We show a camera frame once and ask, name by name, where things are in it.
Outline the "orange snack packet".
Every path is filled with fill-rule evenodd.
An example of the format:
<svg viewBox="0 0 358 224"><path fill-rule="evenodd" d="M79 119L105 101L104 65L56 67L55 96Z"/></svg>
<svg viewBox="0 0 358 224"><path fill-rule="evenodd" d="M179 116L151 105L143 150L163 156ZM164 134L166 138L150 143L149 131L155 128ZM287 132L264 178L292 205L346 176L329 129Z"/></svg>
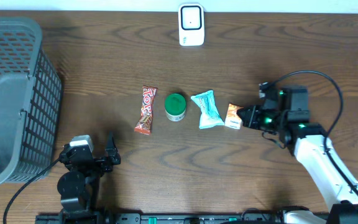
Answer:
<svg viewBox="0 0 358 224"><path fill-rule="evenodd" d="M225 123L224 123L224 125L226 127L232 128L232 129L240 129L241 128L243 122L240 119L240 117L237 115L237 111L239 109L242 109L242 107L231 104L231 103L228 105L226 119L225 119Z"/></svg>

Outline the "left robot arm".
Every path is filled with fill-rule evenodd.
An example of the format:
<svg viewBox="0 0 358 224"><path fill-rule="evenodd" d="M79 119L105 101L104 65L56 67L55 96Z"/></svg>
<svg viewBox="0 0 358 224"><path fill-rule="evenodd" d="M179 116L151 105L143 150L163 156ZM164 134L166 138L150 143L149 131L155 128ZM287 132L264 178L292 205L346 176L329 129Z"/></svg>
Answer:
<svg viewBox="0 0 358 224"><path fill-rule="evenodd" d="M103 156L94 157L93 149L89 135L75 136L59 155L59 161L68 169L57 184L63 207L60 223L115 222L109 211L96 208L100 178L121 163L113 134L108 135Z"/></svg>

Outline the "light teal snack packet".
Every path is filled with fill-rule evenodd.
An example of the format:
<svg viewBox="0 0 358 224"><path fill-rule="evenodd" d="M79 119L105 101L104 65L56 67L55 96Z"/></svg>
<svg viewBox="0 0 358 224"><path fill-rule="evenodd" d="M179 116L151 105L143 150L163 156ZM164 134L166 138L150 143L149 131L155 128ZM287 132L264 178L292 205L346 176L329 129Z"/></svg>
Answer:
<svg viewBox="0 0 358 224"><path fill-rule="evenodd" d="M191 96L191 100L200 108L200 129L224 126L214 99L214 91L208 90L204 93Z"/></svg>

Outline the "green lid jar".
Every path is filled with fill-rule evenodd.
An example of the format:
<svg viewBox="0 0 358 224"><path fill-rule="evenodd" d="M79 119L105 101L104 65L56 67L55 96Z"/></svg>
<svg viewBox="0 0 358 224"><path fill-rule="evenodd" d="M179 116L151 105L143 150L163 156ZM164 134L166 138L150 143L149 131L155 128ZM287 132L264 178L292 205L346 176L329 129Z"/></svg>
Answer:
<svg viewBox="0 0 358 224"><path fill-rule="evenodd" d="M181 121L186 114L186 100L179 93L172 93L165 99L165 113L170 121Z"/></svg>

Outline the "red Top chocolate bar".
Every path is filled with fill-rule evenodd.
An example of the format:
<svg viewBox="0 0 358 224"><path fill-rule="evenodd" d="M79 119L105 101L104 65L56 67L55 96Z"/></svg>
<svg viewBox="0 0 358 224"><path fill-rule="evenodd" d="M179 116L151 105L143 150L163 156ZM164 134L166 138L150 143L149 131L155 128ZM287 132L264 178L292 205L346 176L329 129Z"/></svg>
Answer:
<svg viewBox="0 0 358 224"><path fill-rule="evenodd" d="M153 105L157 90L158 89L153 86L143 86L141 116L134 128L135 132L146 135L151 134Z"/></svg>

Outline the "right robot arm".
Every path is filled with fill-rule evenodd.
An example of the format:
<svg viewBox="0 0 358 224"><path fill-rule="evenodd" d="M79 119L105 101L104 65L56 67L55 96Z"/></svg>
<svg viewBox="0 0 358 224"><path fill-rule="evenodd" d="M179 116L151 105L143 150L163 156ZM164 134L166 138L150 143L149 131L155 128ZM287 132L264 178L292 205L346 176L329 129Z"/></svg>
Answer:
<svg viewBox="0 0 358 224"><path fill-rule="evenodd" d="M243 125L278 136L275 144L288 149L307 170L329 210L320 218L305 208L280 211L282 223L358 223L358 181L336 153L328 132L310 122L308 89L260 85L261 105L237 111Z"/></svg>

